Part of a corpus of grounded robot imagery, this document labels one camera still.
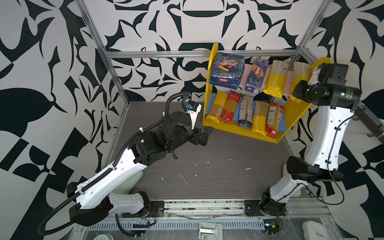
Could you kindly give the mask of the yellow spaghetti bag front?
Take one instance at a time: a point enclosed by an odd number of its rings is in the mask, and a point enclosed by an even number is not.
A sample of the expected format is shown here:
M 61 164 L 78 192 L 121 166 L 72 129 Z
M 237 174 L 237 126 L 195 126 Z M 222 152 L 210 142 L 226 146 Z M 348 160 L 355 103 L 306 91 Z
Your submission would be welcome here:
M 253 124 L 252 124 L 252 132 L 256 134 L 260 134 L 262 136 L 266 136 L 266 122 L 269 111 L 269 104 L 254 101 L 254 115 L 253 115 Z

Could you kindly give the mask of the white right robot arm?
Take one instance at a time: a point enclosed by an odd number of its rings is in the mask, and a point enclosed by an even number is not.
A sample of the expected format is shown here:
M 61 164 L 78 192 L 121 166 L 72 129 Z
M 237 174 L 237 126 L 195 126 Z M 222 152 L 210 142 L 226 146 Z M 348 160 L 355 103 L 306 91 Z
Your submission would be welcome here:
M 315 138 L 305 158 L 291 156 L 287 173 L 274 186 L 267 188 L 261 200 L 246 200 L 246 216 L 278 216 L 296 192 L 317 181 L 343 180 L 339 168 L 339 152 L 349 121 L 354 117 L 361 97 L 359 88 L 348 87 L 349 66 L 327 64 L 318 66 L 311 79 L 301 80 L 293 96 L 318 106 L 318 125 Z

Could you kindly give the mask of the small red spaghetti bag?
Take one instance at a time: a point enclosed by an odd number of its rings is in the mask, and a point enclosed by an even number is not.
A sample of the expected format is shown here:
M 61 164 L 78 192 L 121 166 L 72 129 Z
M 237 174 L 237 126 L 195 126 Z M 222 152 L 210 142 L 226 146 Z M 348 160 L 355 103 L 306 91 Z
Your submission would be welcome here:
M 267 123 L 266 134 L 268 137 L 278 139 L 280 125 L 283 119 L 284 107 L 276 103 L 270 103 Z

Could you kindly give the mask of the yellow spaghetti bag back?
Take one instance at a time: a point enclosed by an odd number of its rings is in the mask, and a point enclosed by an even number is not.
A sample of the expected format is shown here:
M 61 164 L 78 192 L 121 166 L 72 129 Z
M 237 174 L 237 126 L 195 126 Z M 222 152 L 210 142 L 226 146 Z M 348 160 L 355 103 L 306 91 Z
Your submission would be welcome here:
M 287 79 L 289 64 L 283 61 L 274 60 L 271 72 L 266 81 L 264 93 L 272 97 L 282 99 Z

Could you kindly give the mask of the yellow spaghetti bag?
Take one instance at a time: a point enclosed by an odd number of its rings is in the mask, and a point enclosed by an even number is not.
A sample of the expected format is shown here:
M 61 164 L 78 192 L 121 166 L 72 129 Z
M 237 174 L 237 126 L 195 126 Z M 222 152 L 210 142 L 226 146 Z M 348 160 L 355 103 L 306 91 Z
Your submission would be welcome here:
M 222 115 L 227 98 L 228 98 L 228 94 L 226 93 L 223 93 L 223 92 L 216 93 L 213 104 L 208 113 L 207 120 L 212 121 L 214 123 L 220 122 L 219 117 Z
M 256 134 L 260 134 L 262 136 L 266 136 L 266 122 L 269 111 L 269 104 L 254 101 L 254 115 L 253 115 L 253 124 L 252 124 L 252 132 Z
M 305 80 L 306 82 L 309 81 L 311 69 L 312 69 L 312 67 L 307 63 L 294 62 L 292 92 L 290 95 L 290 100 L 292 100 L 293 102 L 295 102 L 295 103 L 301 103 L 302 102 L 302 100 L 293 96 L 294 89 L 301 80 Z
M 289 64 L 283 61 L 274 60 L 271 72 L 266 81 L 264 93 L 272 97 L 282 99 L 287 79 Z

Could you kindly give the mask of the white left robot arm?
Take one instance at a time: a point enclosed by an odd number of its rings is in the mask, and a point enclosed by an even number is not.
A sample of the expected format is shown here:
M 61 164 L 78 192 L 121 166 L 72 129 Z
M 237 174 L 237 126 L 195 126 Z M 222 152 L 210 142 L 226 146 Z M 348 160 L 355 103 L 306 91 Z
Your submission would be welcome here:
M 176 158 L 175 150 L 182 145 L 207 144 L 213 129 L 195 126 L 202 106 L 190 100 L 191 95 L 180 92 L 170 96 L 163 117 L 131 136 L 112 163 L 83 183 L 68 184 L 67 200 L 42 220 L 38 234 L 51 235 L 73 224 L 89 227 L 110 215 L 145 216 L 152 206 L 145 192 L 119 195 L 113 191 L 168 154 Z

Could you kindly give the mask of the long red spaghetti bag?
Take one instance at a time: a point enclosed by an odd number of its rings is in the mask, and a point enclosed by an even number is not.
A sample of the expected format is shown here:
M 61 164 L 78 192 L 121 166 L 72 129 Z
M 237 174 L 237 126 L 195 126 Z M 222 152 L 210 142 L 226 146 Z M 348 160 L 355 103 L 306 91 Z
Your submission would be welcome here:
M 224 105 L 224 109 L 222 111 L 221 116 L 219 117 L 221 121 L 229 125 L 232 124 L 232 120 L 235 116 L 235 112 L 237 110 L 237 106 L 241 98 L 242 98 L 241 94 L 236 93 L 234 91 L 229 92 L 229 95 Z

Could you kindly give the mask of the blue Barilla pasta box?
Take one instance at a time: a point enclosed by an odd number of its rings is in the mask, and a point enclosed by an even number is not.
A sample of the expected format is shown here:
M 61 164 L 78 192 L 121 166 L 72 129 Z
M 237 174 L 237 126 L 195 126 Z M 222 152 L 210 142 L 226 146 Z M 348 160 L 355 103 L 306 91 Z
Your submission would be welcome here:
M 211 66 L 209 83 L 236 90 L 245 71 L 245 57 L 219 52 Z

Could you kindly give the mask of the clear white label spaghetti bag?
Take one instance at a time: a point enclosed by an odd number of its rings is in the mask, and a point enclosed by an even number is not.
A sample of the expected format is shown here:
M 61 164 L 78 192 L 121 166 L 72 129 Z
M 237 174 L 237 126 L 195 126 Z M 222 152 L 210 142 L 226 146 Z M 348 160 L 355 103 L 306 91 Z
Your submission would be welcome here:
M 243 96 L 240 104 L 238 127 L 251 130 L 253 123 L 253 98 Z

